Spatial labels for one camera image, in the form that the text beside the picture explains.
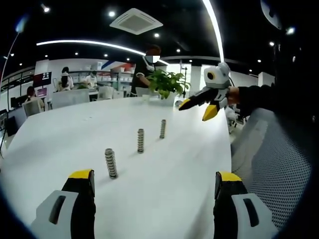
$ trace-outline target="hair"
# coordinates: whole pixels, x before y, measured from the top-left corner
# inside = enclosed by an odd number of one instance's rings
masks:
[[[34,90],[33,86],[29,86],[28,89],[26,89],[26,95],[28,96],[28,100],[27,101],[30,101],[31,97],[33,95],[35,95],[35,90]]]
[[[61,77],[61,83],[62,83],[62,87],[65,88],[68,85],[68,77],[67,76],[62,76]]]
[[[147,51],[149,51],[149,50],[157,50],[157,51],[161,52],[161,48],[157,45],[150,45],[148,47]]]
[[[63,67],[62,73],[64,73],[64,72],[69,73],[69,68],[68,68],[67,66],[66,66],[66,67]]]

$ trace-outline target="gray mesh fabric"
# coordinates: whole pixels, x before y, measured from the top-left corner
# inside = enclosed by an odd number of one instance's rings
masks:
[[[249,132],[239,139],[241,144],[232,148],[232,172],[242,178],[249,193],[255,193],[267,205],[280,229],[303,194],[311,165],[305,150],[291,138],[273,112],[267,111],[271,115],[267,119],[256,120],[260,110],[252,114],[254,125],[249,125]]]

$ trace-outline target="computer monitor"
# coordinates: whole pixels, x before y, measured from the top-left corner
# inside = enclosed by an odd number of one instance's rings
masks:
[[[16,106],[15,107],[22,106],[22,104],[26,101],[26,99],[28,99],[28,95],[17,97],[15,99],[15,101],[16,101]]]
[[[47,88],[37,90],[36,96],[43,97],[47,95]]]

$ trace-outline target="green plant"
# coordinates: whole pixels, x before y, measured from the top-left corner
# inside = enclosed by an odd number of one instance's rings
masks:
[[[183,86],[189,89],[190,83],[185,82],[185,76],[182,73],[166,72],[161,69],[154,71],[147,79],[151,82],[149,89],[158,91],[162,99],[167,99],[170,92],[183,94]]]

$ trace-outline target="chair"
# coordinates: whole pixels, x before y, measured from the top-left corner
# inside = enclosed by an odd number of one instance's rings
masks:
[[[90,102],[89,89],[61,91],[52,95],[53,109],[87,102]]]
[[[41,107],[38,100],[28,101],[22,104],[26,117],[41,113]]]
[[[114,91],[113,92],[113,99],[120,99],[124,98],[124,92],[123,91]]]
[[[151,91],[149,88],[136,87],[136,95],[138,97],[142,97],[143,95],[150,95]]]
[[[114,88],[111,86],[101,86],[99,88],[98,101],[109,100],[112,98]]]

